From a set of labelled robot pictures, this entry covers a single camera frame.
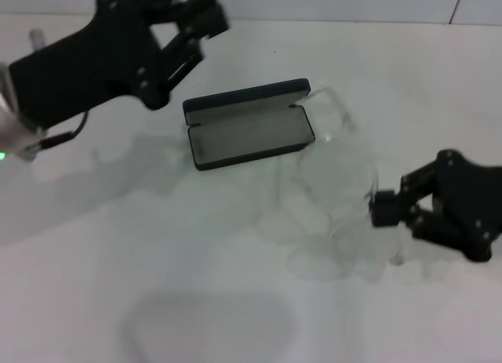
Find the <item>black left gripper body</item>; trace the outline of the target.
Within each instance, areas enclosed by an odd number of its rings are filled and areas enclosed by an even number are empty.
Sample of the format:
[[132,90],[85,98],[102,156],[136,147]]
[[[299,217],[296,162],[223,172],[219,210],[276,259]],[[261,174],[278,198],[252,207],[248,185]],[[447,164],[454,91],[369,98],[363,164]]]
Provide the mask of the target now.
[[96,0],[83,29],[9,65],[20,112],[49,128],[119,96],[164,107],[169,90],[151,26],[168,11],[169,0]]

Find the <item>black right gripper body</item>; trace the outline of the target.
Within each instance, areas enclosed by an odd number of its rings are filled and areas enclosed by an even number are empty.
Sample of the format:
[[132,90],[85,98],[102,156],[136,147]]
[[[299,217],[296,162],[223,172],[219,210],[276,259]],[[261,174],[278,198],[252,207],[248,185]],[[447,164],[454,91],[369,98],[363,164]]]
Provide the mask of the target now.
[[434,197],[453,229],[447,245],[468,260],[490,260],[501,235],[501,167],[474,163],[453,149],[439,151],[435,166]]

